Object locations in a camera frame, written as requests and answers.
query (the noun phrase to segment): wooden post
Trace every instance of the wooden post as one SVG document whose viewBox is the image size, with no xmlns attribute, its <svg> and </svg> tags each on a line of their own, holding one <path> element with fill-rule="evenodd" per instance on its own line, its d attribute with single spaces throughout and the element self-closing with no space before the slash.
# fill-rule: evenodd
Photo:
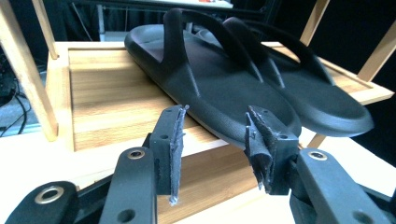
<svg viewBox="0 0 396 224">
<path fill-rule="evenodd" d="M 312 40 L 315 31 L 318 28 L 321 18 L 323 17 L 324 11 L 327 5 L 329 5 L 330 0 L 318 0 L 315 3 L 314 9 L 312 9 L 311 16 L 306 23 L 303 34 L 300 37 L 300 41 L 307 46 Z"/>
<path fill-rule="evenodd" d="M 47 16 L 44 3 L 42 0 L 32 0 L 32 2 L 33 6 L 35 7 L 35 14 L 37 15 L 38 21 L 40 22 L 41 30 L 49 48 L 50 57 L 55 60 L 59 57 L 59 54 L 55 48 L 55 39 L 53 38 L 49 17 Z"/>
<path fill-rule="evenodd" d="M 326 139 L 325 135 L 317 133 L 315 134 L 314 138 L 311 140 L 311 142 L 308 144 L 307 147 L 318 148 L 325 139 Z"/>
<path fill-rule="evenodd" d="M 8 0 L 0 1 L 0 27 L 3 51 L 25 90 L 44 134 L 49 141 L 54 141 L 58 134 L 58 123 L 35 61 Z"/>
<path fill-rule="evenodd" d="M 384 63 L 396 49 L 396 21 L 376 46 L 370 58 L 359 71 L 358 77 L 364 81 L 372 81 Z"/>
</svg>

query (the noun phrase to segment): bamboo tray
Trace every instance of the bamboo tray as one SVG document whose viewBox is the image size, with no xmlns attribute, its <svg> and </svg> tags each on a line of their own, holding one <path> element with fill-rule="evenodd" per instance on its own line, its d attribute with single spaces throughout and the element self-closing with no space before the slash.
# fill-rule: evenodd
<svg viewBox="0 0 396 224">
<path fill-rule="evenodd" d="M 293 57 L 277 43 L 267 43 Z M 161 112 L 174 105 L 135 64 L 120 42 L 57 42 L 49 59 L 47 92 L 59 124 L 59 139 L 71 150 L 101 147 L 151 132 Z M 393 92 L 322 60 L 336 84 L 363 105 Z M 186 144 L 201 151 L 226 145 L 186 118 Z"/>
</svg>

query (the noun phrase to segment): wooden frame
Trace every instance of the wooden frame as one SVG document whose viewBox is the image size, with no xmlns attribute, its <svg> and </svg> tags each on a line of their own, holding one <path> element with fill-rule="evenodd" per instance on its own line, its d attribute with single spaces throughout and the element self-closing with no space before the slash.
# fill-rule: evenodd
<svg viewBox="0 0 396 224">
<path fill-rule="evenodd" d="M 31 92 L 28 92 L 28 97 L 36 113 L 38 111 L 38 119 L 48 139 L 51 141 L 58 136 L 59 141 L 63 141 L 70 150 L 81 150 L 117 144 L 131 138 L 144 138 L 145 134 L 152 130 L 159 112 L 167 105 L 172 105 L 173 101 L 143 78 L 141 69 L 136 66 L 131 57 L 126 56 L 123 43 L 54 42 L 42 1 L 33 0 L 33 2 L 51 56 L 45 91 L 42 86 L 40 87 L 37 77 L 27 73 L 27 71 L 35 70 L 35 66 L 26 44 L 23 43 L 21 31 L 7 1 L 1 3 L 2 23 L 0 25 L 7 27 L 9 34 L 4 33 L 1 38 L 2 43 L 3 40 L 9 41 L 10 36 L 11 39 L 16 40 L 9 44 L 13 48 L 6 49 L 6 52 L 12 52 L 8 54 L 11 58 L 19 55 L 11 60 L 11 64 L 17 71 L 22 86 L 34 87 Z M 328 0 L 319 0 L 314 7 L 302 36 L 302 41 L 305 44 L 309 44 L 328 4 Z M 394 26 L 392 25 L 390 35 L 384 37 L 385 44 L 380 44 L 379 48 L 387 46 L 389 41 L 394 41 L 392 38 L 395 33 Z M 293 57 L 292 53 L 279 44 L 267 44 Z M 329 69 L 337 85 L 364 105 L 388 99 L 393 94 L 392 91 L 370 81 L 364 81 L 333 63 L 321 60 Z M 23 62 L 28 62 L 28 64 L 19 66 Z M 134 74 L 136 77 L 125 77 L 123 74 Z M 117 82 L 116 80 L 122 76 L 126 79 Z M 137 82 L 143 84 L 129 83 L 131 86 L 128 86 L 129 84 L 125 84 L 128 78 L 136 79 Z M 141 91 L 145 92 L 145 87 L 155 93 L 148 94 L 146 91 L 145 98 L 139 94 Z M 111 102 L 112 100 L 104 94 L 107 92 L 118 96 L 125 92 L 126 89 L 123 88 L 131 90 L 132 98 L 123 96 L 118 101 Z M 136 113 L 125 111 L 122 113 L 120 112 L 123 109 L 121 106 Z M 191 136 L 191 142 L 195 145 L 198 144 L 196 146 L 199 146 L 199 150 L 226 144 L 192 119 L 187 119 L 186 133 Z M 317 147 L 323 139 L 324 136 L 317 135 L 312 144 L 308 144 L 308 146 Z"/>
<path fill-rule="evenodd" d="M 384 63 L 396 49 L 396 21 L 379 42 L 370 58 L 359 71 L 358 77 L 365 81 L 372 81 Z"/>
</svg>

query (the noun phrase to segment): black flip-flop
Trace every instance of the black flip-flop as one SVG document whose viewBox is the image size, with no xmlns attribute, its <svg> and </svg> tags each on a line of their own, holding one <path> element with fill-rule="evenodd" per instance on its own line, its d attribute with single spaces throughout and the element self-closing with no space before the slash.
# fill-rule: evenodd
<svg viewBox="0 0 396 224">
<path fill-rule="evenodd" d="M 318 57 L 297 38 L 256 21 L 230 18 L 223 24 L 244 46 L 264 81 L 294 107 L 303 126 L 335 137 L 366 133 L 374 127 L 368 110 L 335 85 Z M 274 38 L 290 49 L 300 62 L 265 47 L 252 30 Z"/>
<path fill-rule="evenodd" d="M 183 22 L 207 28 L 222 48 L 183 32 Z M 189 114 L 210 132 L 245 147 L 249 105 L 272 111 L 296 136 L 301 122 L 279 92 L 263 81 L 258 68 L 221 22 L 204 14 L 174 8 L 164 25 L 134 28 L 125 47 L 169 96 L 189 105 Z"/>
</svg>

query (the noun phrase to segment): screw hole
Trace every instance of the screw hole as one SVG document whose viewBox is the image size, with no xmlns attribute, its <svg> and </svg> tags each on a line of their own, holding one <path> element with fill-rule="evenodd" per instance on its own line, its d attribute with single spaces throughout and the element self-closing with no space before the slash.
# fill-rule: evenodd
<svg viewBox="0 0 396 224">
<path fill-rule="evenodd" d="M 132 209 L 123 210 L 117 216 L 117 221 L 120 223 L 127 223 L 132 221 L 132 219 L 134 219 L 134 210 Z"/>
<path fill-rule="evenodd" d="M 64 194 L 64 188 L 59 186 L 52 186 L 46 189 L 41 190 L 35 196 L 35 202 L 38 204 L 52 203 L 61 198 Z"/>
<path fill-rule="evenodd" d="M 308 153 L 308 155 L 317 161 L 326 161 L 327 160 L 327 156 L 321 152 L 318 151 L 311 151 Z"/>
<path fill-rule="evenodd" d="M 367 216 L 365 213 L 359 211 L 359 212 L 353 212 L 353 217 L 359 221 L 361 224 L 373 224 L 373 220 Z"/>
<path fill-rule="evenodd" d="M 133 150 L 128 154 L 128 158 L 131 160 L 138 160 L 144 156 L 145 156 L 145 152 L 140 149 Z"/>
</svg>

